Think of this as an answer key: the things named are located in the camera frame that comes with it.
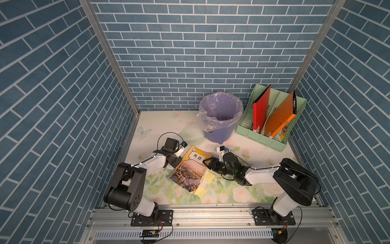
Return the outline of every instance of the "vertical metal pole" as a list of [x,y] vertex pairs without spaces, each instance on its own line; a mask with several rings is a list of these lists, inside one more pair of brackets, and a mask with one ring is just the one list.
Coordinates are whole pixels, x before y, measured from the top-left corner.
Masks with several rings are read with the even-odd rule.
[[335,0],[335,2],[333,3],[333,6],[330,8],[329,14],[326,17],[324,23],[322,24],[320,30],[318,31],[318,34],[317,34],[316,38],[314,39],[312,46],[310,47],[305,58],[303,59],[301,67],[299,68],[298,72],[296,73],[296,76],[295,76],[293,82],[291,83],[291,85],[287,91],[288,93],[291,93],[298,86],[298,84],[301,81],[303,75],[305,74],[307,68],[309,67],[310,63],[312,62],[314,56],[316,55],[319,47],[321,46],[321,43],[324,41],[330,28],[332,27],[337,16],[339,15],[345,2],[346,2],[346,0]]
[[101,47],[103,48],[104,53],[107,56],[108,61],[111,64],[111,67],[118,78],[119,84],[121,85],[123,92],[129,100],[129,103],[135,113],[135,115],[138,117],[139,116],[139,109],[135,103],[135,100],[133,96],[131,95],[130,89],[127,85],[126,79],[123,76],[123,73],[118,65],[118,62],[114,56],[114,53],[112,52],[112,49],[110,47],[110,44],[108,43],[108,40],[106,36],[104,35],[103,28],[101,27],[101,24],[97,18],[97,15],[95,13],[95,10],[90,2],[90,0],[79,0],[81,7],[83,8],[85,15],[87,16],[87,19],[89,20],[89,23],[92,26],[92,29],[94,30],[97,39],[99,40],[99,43]]

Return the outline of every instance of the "robotic arm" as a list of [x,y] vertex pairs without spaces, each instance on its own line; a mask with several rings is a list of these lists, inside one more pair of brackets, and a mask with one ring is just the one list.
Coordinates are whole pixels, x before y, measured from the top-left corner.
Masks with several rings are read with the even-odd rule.
[[285,217],[299,204],[311,205],[319,185],[318,180],[313,173],[291,159],[283,159],[277,165],[254,169],[243,166],[237,156],[224,146],[217,148],[217,153],[219,159],[210,158],[203,161],[209,169],[222,175],[233,176],[240,185],[277,183],[282,187],[284,193],[274,201],[268,212],[273,220],[280,219],[280,216]]
[[[181,162],[180,154],[185,150],[187,143],[179,145],[177,140],[168,138],[161,150],[140,162],[132,164],[120,163],[108,183],[103,196],[105,203],[117,206],[145,217],[155,223],[158,217],[158,204],[142,196],[146,176],[154,171],[171,164],[176,167]],[[131,179],[127,186],[122,183]]]
[[[171,164],[176,167],[181,162],[180,154],[187,144],[179,145],[177,140],[168,138],[161,150],[154,151],[150,157],[132,164],[120,163],[107,186],[104,202],[142,215],[149,223],[157,223],[158,204],[142,196],[146,176],[157,169]],[[292,209],[299,204],[310,206],[319,185],[314,174],[291,159],[283,159],[280,164],[254,169],[243,166],[236,155],[224,146],[217,148],[219,159],[210,158],[203,163],[222,175],[230,175],[240,185],[250,186],[258,183],[277,183],[285,191],[268,210],[272,224],[283,223]],[[127,186],[122,181],[131,179]]]

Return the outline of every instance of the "yellow sticky note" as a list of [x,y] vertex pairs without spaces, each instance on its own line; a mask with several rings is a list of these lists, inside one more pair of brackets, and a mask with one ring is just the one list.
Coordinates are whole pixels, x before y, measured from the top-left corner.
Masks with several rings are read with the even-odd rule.
[[195,191],[195,195],[197,195],[198,197],[200,197],[202,199],[204,197],[204,195],[206,195],[206,190],[203,187],[198,186],[198,189],[196,189],[196,191]]
[[204,179],[207,180],[208,182],[212,182],[214,178],[215,175],[210,171],[207,171],[206,174],[204,175]]

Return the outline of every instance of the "book cover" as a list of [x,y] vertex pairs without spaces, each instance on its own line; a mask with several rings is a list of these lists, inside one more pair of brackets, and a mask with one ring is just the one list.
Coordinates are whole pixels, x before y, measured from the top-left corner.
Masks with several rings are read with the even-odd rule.
[[203,164],[203,160],[212,156],[213,153],[208,153],[192,146],[183,156],[176,169],[172,171],[169,179],[186,189],[189,193],[194,194],[206,173],[207,167]]

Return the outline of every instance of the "purple trash bin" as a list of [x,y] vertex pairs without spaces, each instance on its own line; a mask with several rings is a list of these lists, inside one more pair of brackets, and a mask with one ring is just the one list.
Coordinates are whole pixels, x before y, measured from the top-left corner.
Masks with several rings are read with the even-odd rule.
[[243,103],[239,98],[219,91],[202,99],[197,119],[207,139],[223,144],[232,135],[243,110]]

